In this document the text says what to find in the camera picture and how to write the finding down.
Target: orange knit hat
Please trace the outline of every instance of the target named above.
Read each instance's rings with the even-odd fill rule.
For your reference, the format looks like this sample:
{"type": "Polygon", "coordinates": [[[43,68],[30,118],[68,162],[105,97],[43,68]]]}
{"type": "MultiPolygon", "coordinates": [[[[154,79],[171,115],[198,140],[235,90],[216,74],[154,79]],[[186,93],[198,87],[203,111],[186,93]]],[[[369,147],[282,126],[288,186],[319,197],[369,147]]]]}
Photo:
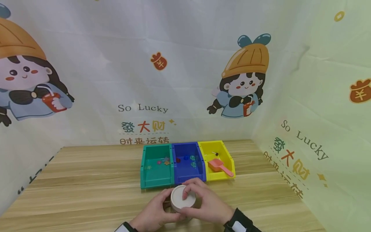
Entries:
{"type": "Polygon", "coordinates": [[[12,21],[0,18],[0,59],[18,55],[46,60],[45,53],[29,33],[12,21]]]}
{"type": "Polygon", "coordinates": [[[269,53],[267,47],[261,43],[253,43],[236,51],[229,60],[221,77],[227,78],[249,72],[266,73],[268,63],[269,53]]]}

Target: white paper cup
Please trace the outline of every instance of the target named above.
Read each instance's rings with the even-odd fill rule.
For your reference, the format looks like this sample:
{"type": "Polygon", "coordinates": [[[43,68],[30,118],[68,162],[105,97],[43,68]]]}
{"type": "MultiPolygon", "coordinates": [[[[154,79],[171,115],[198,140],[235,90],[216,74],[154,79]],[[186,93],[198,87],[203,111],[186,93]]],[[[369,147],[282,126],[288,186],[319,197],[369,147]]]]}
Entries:
{"type": "Polygon", "coordinates": [[[194,192],[188,193],[188,197],[183,200],[183,190],[185,189],[185,185],[179,185],[173,189],[170,196],[171,208],[176,211],[180,212],[180,210],[184,207],[193,207],[196,203],[196,194],[194,192]]]}

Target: black sleeve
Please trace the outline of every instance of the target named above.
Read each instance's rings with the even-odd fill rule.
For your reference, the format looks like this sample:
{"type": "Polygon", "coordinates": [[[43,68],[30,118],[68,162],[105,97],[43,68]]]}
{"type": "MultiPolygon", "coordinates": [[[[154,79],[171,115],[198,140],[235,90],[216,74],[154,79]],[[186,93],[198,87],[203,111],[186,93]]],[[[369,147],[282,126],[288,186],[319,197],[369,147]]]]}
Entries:
{"type": "Polygon", "coordinates": [[[124,222],[123,224],[121,224],[116,230],[115,232],[138,232],[136,229],[132,228],[129,223],[127,222],[124,222]]]}
{"type": "Polygon", "coordinates": [[[232,219],[224,227],[225,232],[261,232],[239,209],[236,209],[232,219]]]}

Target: yellow plastic bin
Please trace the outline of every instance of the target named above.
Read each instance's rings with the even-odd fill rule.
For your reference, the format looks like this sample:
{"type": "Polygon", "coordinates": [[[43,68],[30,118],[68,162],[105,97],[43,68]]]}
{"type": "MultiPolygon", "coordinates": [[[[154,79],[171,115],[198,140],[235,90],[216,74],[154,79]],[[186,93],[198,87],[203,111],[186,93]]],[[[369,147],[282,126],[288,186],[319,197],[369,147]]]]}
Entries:
{"type": "Polygon", "coordinates": [[[200,147],[201,154],[204,157],[205,161],[206,181],[226,180],[236,177],[234,161],[227,148],[225,147],[223,141],[218,140],[198,142],[198,146],[200,147]],[[220,159],[221,161],[223,161],[224,166],[227,167],[231,172],[233,172],[234,176],[230,177],[223,171],[214,172],[208,165],[208,162],[213,159],[220,159]]]}

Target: gold coin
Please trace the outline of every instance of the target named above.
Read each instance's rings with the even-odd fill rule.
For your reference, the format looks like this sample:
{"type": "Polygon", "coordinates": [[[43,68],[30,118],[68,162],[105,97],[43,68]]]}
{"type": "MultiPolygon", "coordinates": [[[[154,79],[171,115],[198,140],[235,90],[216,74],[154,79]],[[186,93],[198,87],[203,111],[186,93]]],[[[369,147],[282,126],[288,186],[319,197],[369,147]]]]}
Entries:
{"type": "Polygon", "coordinates": [[[340,20],[342,20],[344,18],[344,15],[344,11],[339,11],[334,17],[335,22],[339,22],[340,20]]]}

